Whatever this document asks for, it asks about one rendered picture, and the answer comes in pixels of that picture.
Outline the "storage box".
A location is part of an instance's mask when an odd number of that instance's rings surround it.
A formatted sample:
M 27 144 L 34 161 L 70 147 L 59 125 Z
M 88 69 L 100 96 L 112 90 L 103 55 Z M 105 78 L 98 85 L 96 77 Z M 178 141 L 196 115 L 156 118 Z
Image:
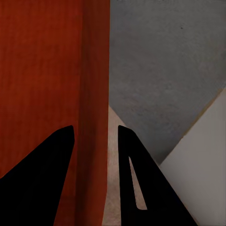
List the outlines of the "storage box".
M 102 226 L 110 0 L 0 0 L 0 179 L 55 131 L 74 146 L 53 226 Z

